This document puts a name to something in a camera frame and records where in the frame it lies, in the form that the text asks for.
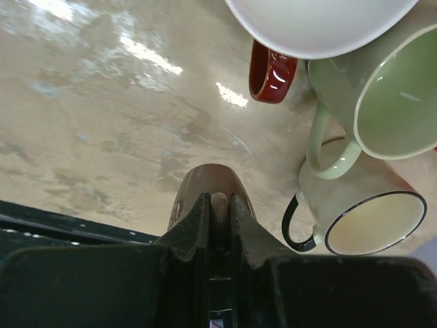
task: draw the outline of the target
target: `green mug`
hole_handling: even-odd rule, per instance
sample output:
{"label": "green mug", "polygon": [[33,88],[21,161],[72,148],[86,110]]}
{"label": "green mug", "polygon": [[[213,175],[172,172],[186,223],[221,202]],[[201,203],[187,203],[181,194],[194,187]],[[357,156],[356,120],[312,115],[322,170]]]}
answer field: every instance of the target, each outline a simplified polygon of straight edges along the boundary
{"label": "green mug", "polygon": [[[420,1],[363,48],[310,61],[308,74],[319,99],[307,149],[316,176],[342,176],[362,151],[391,160],[437,146],[437,4]],[[331,117],[346,131],[347,142],[334,161],[321,165]]]}

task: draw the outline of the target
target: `black rim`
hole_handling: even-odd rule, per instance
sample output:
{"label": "black rim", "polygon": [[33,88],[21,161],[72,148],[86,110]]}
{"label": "black rim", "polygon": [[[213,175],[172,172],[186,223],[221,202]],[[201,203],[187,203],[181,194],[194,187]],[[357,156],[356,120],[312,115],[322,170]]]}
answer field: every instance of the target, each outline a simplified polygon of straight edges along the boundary
{"label": "black rim", "polygon": [[[423,205],[423,214],[422,214],[421,219],[420,219],[419,222],[416,224],[416,226],[415,226],[415,227],[414,227],[414,228],[413,228],[413,229],[412,229],[412,230],[411,230],[407,235],[405,235],[405,237],[403,237],[402,239],[399,239],[398,241],[395,241],[393,244],[390,244],[389,246],[387,246],[387,247],[385,247],[385,248],[383,248],[383,249],[380,249],[379,251],[373,251],[373,252],[370,252],[370,253],[360,254],[360,255],[345,255],[345,254],[337,253],[334,249],[332,249],[332,248],[329,246],[329,242],[328,242],[329,235],[330,235],[332,229],[333,229],[333,228],[335,227],[335,225],[337,224],[337,222],[340,221],[340,219],[341,219],[342,217],[344,217],[346,214],[348,214],[349,212],[351,212],[352,210],[354,210],[354,209],[357,208],[358,206],[360,206],[360,205],[362,205],[362,204],[364,204],[364,203],[370,202],[371,200],[374,200],[374,199],[376,199],[376,198],[383,197],[383,196],[388,196],[388,195],[398,195],[398,194],[404,194],[404,195],[415,196],[415,197],[417,197],[417,198],[420,199],[420,201],[422,202],[422,205]],[[327,249],[329,249],[329,251],[333,252],[334,254],[341,255],[341,256],[366,256],[366,255],[372,255],[372,254],[379,253],[380,251],[384,251],[385,249],[388,249],[388,248],[390,248],[390,247],[392,247],[392,246],[394,246],[394,245],[400,243],[400,242],[403,241],[405,238],[407,238],[408,236],[410,236],[410,235],[411,235],[411,234],[412,234],[412,233],[413,233],[413,232],[414,232],[414,231],[415,231],[415,230],[416,230],[416,229],[417,229],[417,228],[422,224],[422,221],[423,221],[423,219],[424,219],[425,216],[426,216],[427,209],[428,209],[428,206],[427,206],[427,204],[426,204],[425,198],[423,198],[423,197],[422,197],[421,195],[419,195],[418,193],[413,193],[412,191],[390,191],[390,192],[388,192],[388,193],[381,193],[380,195],[370,197],[370,198],[368,198],[368,199],[366,199],[366,200],[363,200],[362,202],[359,202],[358,204],[353,205],[353,207],[349,208],[347,211],[343,212],[343,214],[341,214],[338,218],[336,218],[335,221],[334,221],[334,223],[331,225],[331,227],[329,227],[328,232],[326,233],[326,236],[325,236],[325,246],[326,246]]]}

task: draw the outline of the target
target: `mug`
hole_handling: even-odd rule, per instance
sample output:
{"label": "mug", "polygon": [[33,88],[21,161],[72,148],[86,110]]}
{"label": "mug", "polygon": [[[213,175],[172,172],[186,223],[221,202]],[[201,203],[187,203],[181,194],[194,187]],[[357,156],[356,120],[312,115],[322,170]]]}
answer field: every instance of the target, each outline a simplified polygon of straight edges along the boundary
{"label": "mug", "polygon": [[348,53],[397,23],[418,0],[225,0],[240,24],[269,49],[301,59]]}
{"label": "mug", "polygon": [[249,91],[253,99],[277,104],[284,100],[290,88],[298,60],[270,50],[253,41]]}
{"label": "mug", "polygon": [[[322,146],[323,161],[334,161],[344,139]],[[325,180],[311,171],[308,160],[300,169],[300,191],[288,206],[282,233],[296,251],[324,243],[338,255],[373,254],[404,240],[422,222],[426,201],[384,161],[362,153],[340,178]],[[304,242],[290,238],[290,221],[298,204],[308,203],[315,225]]]}
{"label": "mug", "polygon": [[[310,61],[319,105],[307,160],[323,179],[338,178],[361,151],[377,159],[405,159],[437,146],[437,7],[421,1],[383,36],[346,55]],[[329,165],[320,146],[334,117],[346,145]]]}

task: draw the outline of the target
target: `green mug handle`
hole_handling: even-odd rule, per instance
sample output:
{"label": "green mug handle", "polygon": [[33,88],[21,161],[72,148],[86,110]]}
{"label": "green mug handle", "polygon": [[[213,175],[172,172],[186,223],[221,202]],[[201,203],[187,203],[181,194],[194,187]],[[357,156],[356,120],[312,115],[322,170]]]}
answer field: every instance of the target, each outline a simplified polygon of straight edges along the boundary
{"label": "green mug handle", "polygon": [[320,164],[320,148],[322,147],[323,136],[331,119],[328,108],[319,102],[315,111],[313,126],[309,133],[309,144],[307,148],[307,161],[311,171],[319,178],[325,180],[336,179],[345,174],[353,166],[361,153],[361,147],[353,136],[346,131],[346,146],[338,159],[328,167]]}

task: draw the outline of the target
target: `red mug handle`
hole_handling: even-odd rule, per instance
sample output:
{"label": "red mug handle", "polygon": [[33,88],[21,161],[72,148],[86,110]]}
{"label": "red mug handle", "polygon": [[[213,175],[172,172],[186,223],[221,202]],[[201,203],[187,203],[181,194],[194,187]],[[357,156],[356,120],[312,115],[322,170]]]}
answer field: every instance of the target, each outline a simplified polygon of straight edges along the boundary
{"label": "red mug handle", "polygon": [[249,89],[253,99],[278,104],[292,84],[298,60],[253,41]]}

